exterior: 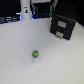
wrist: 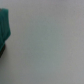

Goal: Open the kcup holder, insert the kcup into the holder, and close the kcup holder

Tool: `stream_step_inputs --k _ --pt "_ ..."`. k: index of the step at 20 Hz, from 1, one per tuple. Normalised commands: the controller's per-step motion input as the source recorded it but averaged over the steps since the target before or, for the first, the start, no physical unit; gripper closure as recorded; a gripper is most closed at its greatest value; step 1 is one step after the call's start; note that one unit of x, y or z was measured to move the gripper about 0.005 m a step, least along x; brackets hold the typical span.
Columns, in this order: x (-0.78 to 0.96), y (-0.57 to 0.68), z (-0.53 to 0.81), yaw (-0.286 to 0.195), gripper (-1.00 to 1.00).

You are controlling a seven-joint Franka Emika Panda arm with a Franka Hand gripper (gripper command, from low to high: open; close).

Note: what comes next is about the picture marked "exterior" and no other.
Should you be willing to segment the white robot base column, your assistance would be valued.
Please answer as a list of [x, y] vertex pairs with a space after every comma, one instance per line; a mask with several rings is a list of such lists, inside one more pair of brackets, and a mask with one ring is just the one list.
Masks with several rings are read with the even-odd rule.
[[30, 0], [20, 0], [21, 2], [21, 19], [30, 20], [32, 18], [30, 9]]

